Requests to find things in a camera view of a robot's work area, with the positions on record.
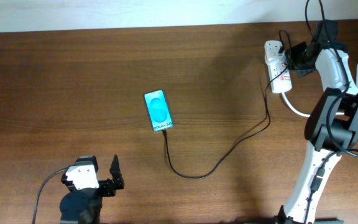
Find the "blue Galaxy S25 smartphone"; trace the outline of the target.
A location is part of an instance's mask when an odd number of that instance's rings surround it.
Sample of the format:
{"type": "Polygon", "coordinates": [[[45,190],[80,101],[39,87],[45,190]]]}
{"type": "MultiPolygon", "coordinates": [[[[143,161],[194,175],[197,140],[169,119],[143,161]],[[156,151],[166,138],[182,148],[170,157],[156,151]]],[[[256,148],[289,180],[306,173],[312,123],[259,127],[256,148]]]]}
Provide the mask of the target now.
{"type": "Polygon", "coordinates": [[[152,129],[162,131],[173,127],[173,120],[163,90],[156,90],[144,95],[152,129]]]}

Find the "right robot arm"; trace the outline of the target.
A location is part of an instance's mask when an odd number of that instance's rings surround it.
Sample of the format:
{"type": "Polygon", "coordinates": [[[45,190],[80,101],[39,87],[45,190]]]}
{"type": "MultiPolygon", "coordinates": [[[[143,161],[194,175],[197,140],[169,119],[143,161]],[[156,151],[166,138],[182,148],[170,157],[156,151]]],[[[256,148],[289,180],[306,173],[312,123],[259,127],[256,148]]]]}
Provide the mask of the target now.
{"type": "Polygon", "coordinates": [[[285,56],[298,77],[317,71],[324,92],[305,126],[306,157],[290,198],[274,223],[314,223],[316,207],[342,155],[358,157],[358,87],[353,82],[347,47],[337,42],[338,23],[323,20],[310,44],[290,47],[285,56]]]}

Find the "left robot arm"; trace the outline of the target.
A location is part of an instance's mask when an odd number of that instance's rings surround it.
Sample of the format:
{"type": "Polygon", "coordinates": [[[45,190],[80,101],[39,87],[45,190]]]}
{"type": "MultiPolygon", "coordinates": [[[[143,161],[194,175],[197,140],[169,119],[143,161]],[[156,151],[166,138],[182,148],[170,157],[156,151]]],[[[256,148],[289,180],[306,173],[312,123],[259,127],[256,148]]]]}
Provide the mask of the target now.
{"type": "Polygon", "coordinates": [[[117,155],[113,157],[110,179],[98,180],[95,156],[81,156],[61,178],[69,192],[60,202],[60,223],[100,224],[103,198],[113,197],[124,188],[117,155]]]}

